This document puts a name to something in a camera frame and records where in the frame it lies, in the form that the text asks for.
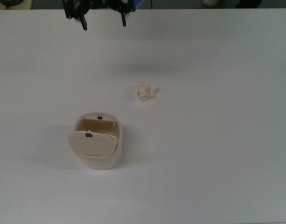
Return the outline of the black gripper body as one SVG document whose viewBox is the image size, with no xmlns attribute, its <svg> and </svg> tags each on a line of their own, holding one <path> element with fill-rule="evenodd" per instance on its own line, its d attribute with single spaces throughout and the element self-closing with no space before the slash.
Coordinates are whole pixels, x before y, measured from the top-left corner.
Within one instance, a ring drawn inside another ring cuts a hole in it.
<svg viewBox="0 0 286 224">
<path fill-rule="evenodd" d="M 105 9 L 109 8 L 107 0 L 89 0 L 90 9 Z"/>
</svg>

